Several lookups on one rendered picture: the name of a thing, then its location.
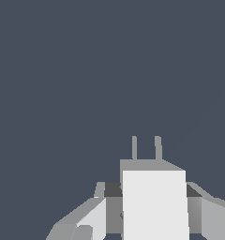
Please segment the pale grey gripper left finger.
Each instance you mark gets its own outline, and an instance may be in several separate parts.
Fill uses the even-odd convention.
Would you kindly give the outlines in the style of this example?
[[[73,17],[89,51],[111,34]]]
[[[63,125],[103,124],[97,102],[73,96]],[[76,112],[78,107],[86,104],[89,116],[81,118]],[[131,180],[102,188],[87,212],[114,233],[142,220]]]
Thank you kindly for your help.
[[[123,225],[121,184],[97,182],[94,197],[56,222],[46,240],[104,240],[123,236]]]

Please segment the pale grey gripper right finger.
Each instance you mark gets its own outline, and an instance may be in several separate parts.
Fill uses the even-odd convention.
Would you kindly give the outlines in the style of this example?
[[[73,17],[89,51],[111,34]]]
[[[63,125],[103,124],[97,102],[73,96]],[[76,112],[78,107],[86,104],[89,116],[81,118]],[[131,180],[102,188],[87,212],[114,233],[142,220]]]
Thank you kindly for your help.
[[[224,200],[187,182],[187,211],[190,234],[200,234],[206,240],[225,240]]]

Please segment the white charger with two prongs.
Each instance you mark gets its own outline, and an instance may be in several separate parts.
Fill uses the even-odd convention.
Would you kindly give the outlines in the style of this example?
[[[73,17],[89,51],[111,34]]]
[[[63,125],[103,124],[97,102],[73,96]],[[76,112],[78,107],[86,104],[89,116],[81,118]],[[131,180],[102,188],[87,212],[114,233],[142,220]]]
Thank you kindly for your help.
[[[186,171],[162,158],[161,138],[155,138],[156,156],[120,161],[123,192],[124,240],[189,240]]]

